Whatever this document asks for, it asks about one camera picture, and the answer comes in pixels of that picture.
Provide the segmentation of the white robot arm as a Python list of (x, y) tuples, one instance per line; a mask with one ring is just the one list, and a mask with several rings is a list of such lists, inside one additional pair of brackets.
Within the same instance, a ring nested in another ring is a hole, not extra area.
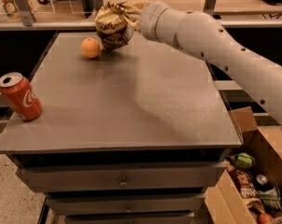
[(212, 16), (155, 1), (141, 12), (144, 38), (214, 64), (282, 126), (282, 66), (236, 42)]

